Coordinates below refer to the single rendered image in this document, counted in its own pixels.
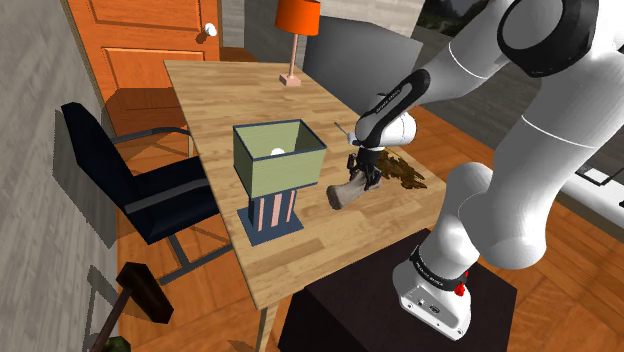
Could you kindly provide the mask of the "dark robot stand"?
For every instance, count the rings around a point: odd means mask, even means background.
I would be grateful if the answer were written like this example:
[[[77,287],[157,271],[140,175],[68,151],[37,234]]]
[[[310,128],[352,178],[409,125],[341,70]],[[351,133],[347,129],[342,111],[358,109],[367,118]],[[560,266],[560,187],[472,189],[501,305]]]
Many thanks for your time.
[[[506,352],[517,289],[476,263],[467,292],[472,319],[452,341],[400,306],[392,271],[430,233],[423,229],[292,297],[281,352]]]

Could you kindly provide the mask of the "wooden table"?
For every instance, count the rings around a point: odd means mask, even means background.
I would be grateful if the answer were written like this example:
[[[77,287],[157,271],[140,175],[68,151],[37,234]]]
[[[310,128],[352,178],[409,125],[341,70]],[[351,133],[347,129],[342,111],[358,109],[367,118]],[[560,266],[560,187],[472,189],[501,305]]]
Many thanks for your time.
[[[351,151],[340,128],[358,116],[302,71],[301,84],[278,79],[285,63],[178,61],[164,63],[220,209],[252,300],[261,313],[255,352],[264,352],[281,300],[304,286],[408,235],[432,226],[445,184],[406,152],[401,157],[425,180],[407,190],[385,180],[342,210],[333,210],[326,189],[348,179]],[[238,124],[300,118],[326,144],[317,185],[297,195],[303,230],[251,245],[237,211],[248,203],[233,164]]]

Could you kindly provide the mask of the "orange wooden door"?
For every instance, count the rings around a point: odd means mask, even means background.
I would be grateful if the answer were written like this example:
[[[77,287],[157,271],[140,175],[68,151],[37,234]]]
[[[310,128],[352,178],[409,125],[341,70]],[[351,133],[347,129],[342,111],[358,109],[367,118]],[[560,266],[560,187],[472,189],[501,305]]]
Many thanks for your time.
[[[112,129],[183,127],[166,60],[220,58],[221,0],[60,0]]]

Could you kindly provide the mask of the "green shade table lamp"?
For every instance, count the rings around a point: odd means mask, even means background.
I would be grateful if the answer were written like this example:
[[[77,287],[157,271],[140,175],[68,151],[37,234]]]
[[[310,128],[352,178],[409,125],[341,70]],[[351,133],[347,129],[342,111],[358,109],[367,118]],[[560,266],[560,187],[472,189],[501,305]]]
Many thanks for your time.
[[[253,246],[303,228],[298,191],[318,183],[326,149],[301,119],[233,127],[233,167],[248,196],[237,213]]]

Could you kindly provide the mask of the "beige vase with brown plant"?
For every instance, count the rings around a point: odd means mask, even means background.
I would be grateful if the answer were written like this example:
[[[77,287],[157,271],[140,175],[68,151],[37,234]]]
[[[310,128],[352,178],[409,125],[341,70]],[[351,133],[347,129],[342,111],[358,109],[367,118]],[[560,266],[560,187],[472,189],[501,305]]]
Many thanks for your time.
[[[356,178],[341,185],[331,185],[327,187],[326,195],[330,206],[334,210],[340,210],[352,203],[366,192],[376,190],[381,187],[383,179],[396,178],[405,189],[426,189],[425,177],[410,166],[402,157],[389,149],[381,150],[381,155],[376,167],[382,171],[379,183],[372,186],[368,191],[364,190],[365,177],[358,172]]]

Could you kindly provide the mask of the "dark brown mallet-shaped object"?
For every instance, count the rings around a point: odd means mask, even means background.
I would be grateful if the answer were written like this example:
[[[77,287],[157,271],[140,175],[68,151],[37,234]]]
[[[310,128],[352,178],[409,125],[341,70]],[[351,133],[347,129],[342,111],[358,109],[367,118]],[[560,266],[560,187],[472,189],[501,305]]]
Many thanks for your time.
[[[103,351],[106,340],[110,337],[130,298],[155,323],[167,324],[174,312],[174,308],[146,264],[126,262],[116,281],[122,286],[122,292],[89,352]]]

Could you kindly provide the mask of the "window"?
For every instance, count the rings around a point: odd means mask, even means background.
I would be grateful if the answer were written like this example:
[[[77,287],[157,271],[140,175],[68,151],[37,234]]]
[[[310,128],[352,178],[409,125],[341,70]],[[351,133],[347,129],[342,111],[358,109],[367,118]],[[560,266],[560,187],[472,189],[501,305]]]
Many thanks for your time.
[[[490,0],[425,0],[416,25],[455,37]]]

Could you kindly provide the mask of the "white table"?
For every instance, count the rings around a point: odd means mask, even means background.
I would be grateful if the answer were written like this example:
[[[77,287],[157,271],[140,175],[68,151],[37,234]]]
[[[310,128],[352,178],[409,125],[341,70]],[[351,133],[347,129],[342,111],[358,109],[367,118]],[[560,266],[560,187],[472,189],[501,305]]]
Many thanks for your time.
[[[556,199],[613,237],[624,237],[624,184],[616,176],[583,165],[564,184]]]

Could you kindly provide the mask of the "orange shade table lamp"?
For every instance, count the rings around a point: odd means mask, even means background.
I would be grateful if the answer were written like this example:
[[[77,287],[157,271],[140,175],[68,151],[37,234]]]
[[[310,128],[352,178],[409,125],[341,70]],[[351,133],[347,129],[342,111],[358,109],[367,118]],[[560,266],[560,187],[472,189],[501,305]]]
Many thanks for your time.
[[[299,86],[301,80],[294,74],[298,39],[300,35],[316,36],[319,32],[321,3],[318,0],[279,0],[275,27],[293,34],[291,59],[287,74],[279,80],[287,87]]]

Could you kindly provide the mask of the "black office chair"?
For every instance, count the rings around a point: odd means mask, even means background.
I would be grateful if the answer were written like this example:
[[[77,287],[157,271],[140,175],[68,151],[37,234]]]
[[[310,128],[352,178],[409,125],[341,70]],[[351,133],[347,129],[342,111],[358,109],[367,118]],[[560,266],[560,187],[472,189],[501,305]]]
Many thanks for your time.
[[[190,132],[158,127],[109,138],[95,117],[80,103],[61,106],[78,166],[122,211],[146,244],[167,239],[180,268],[159,279],[166,285],[232,249],[226,244],[191,262],[176,233],[219,213],[199,157],[189,157],[149,172],[133,175],[115,145],[158,133]]]

